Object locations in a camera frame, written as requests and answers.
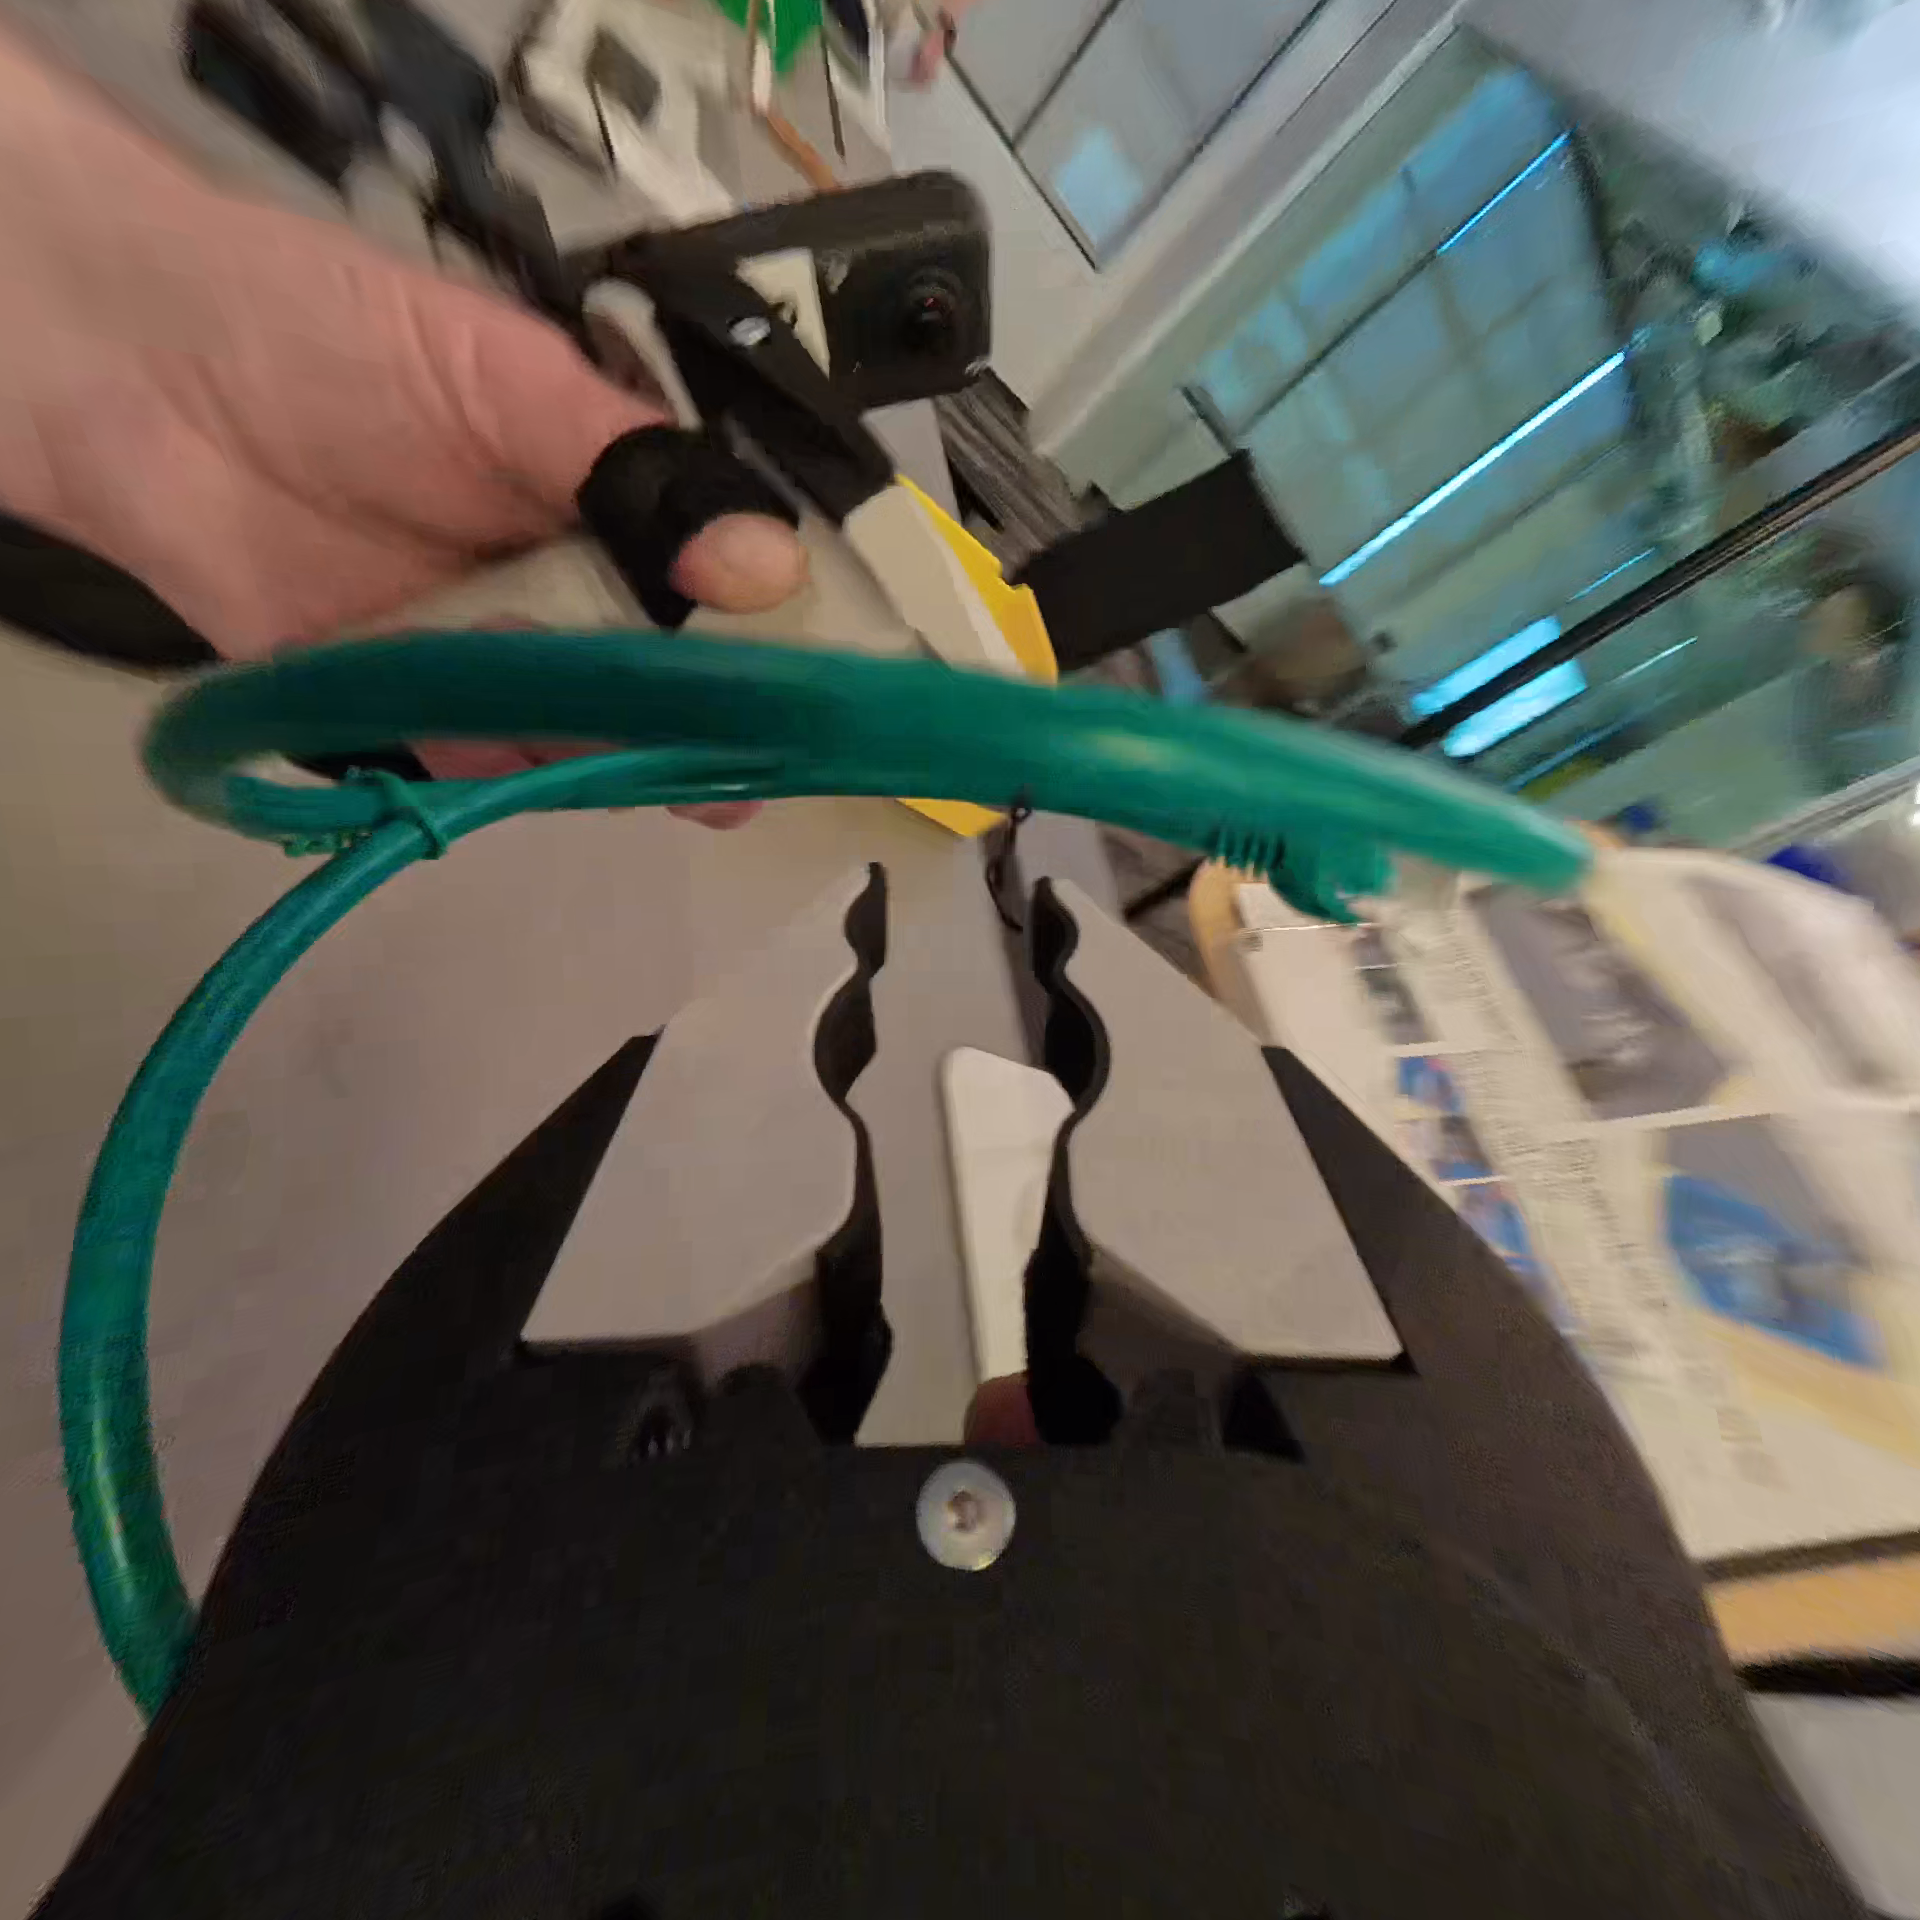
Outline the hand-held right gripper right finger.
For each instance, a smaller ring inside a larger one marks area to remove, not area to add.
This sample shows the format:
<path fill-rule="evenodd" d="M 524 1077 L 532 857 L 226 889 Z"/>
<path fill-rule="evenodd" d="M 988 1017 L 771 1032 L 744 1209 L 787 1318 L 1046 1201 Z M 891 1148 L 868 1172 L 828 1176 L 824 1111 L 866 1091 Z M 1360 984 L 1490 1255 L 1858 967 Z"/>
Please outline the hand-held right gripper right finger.
<path fill-rule="evenodd" d="M 1067 1094 L 1021 1277 L 1038 1434 L 1105 1442 L 1162 1387 L 1233 1434 L 1267 1367 L 1394 1367 L 1402 1331 L 1251 1030 L 1064 880 L 1028 899 L 1028 963 Z"/>

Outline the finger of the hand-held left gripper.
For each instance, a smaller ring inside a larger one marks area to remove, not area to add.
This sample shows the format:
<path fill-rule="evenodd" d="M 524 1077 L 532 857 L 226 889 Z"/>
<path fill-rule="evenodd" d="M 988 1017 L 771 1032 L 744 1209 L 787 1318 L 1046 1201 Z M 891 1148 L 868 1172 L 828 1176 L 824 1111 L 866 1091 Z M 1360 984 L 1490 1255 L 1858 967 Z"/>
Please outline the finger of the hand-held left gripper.
<path fill-rule="evenodd" d="M 839 532 L 927 655 L 952 671 L 1027 678 L 948 542 L 896 477 Z"/>

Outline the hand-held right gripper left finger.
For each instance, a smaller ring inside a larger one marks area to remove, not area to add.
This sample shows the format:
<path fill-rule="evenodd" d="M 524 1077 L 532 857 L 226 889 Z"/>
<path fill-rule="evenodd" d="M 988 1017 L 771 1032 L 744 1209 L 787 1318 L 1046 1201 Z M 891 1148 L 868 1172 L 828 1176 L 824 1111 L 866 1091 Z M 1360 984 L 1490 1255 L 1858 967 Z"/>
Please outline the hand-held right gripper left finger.
<path fill-rule="evenodd" d="M 824 1441 L 856 1441 L 891 1357 L 849 1101 L 886 957 L 889 880 L 856 865 L 657 1032 L 526 1350 L 663 1355 L 706 1391 L 771 1367 Z"/>

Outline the yellow plastic bin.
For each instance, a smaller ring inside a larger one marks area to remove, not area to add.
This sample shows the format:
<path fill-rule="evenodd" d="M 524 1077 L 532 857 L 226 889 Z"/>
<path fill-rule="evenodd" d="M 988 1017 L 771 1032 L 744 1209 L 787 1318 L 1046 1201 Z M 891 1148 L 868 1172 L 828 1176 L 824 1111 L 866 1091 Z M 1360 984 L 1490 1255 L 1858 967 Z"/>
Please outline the yellow plastic bin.
<path fill-rule="evenodd" d="M 969 528 L 963 528 L 908 475 L 897 475 L 897 483 L 908 491 L 908 495 L 916 495 L 922 512 L 932 520 L 933 532 L 948 542 L 956 569 L 968 575 L 984 609 L 991 610 L 1000 637 L 1009 642 L 1019 674 L 1033 684 L 1059 685 L 1061 665 L 1046 631 L 1037 591 L 1009 585 L 997 552 L 984 547 Z M 1004 814 L 997 814 L 992 806 L 959 799 L 903 799 L 903 806 L 969 843 L 1004 823 Z"/>

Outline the person's left hand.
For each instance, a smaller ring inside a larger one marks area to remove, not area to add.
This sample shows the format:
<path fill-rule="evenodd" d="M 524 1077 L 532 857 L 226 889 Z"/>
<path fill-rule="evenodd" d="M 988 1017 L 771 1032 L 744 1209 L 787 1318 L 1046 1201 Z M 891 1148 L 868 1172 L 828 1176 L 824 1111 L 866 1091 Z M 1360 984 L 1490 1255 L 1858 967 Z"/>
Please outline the person's left hand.
<path fill-rule="evenodd" d="M 214 184 L 4 25 L 4 628 L 221 660 L 576 528 L 670 413 L 537 313 Z"/>

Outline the printed instruction sheet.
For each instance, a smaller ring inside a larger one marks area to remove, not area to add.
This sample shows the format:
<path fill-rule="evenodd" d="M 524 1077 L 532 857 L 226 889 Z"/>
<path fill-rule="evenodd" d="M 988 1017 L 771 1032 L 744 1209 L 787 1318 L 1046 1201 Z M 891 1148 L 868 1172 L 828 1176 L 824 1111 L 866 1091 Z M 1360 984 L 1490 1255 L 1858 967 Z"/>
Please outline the printed instruction sheet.
<path fill-rule="evenodd" d="M 1866 902 L 1608 843 L 1550 899 L 1224 899 L 1218 994 L 1509 1263 L 1695 1562 L 1918 1539 L 1918 960 Z"/>

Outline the wooden sign board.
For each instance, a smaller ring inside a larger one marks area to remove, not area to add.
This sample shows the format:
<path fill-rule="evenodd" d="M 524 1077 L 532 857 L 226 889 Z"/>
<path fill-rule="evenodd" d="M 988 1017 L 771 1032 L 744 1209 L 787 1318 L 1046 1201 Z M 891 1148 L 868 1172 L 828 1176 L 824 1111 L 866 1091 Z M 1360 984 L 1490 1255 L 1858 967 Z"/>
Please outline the wooden sign board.
<path fill-rule="evenodd" d="M 1258 1010 L 1247 972 L 1253 932 L 1237 899 L 1233 869 L 1202 865 L 1190 889 L 1190 932 L 1212 996 L 1273 1041 L 1279 1032 Z M 1702 1576 L 1720 1644 L 1744 1670 L 1918 1655 L 1918 1542 L 1787 1548 L 1702 1567 Z"/>

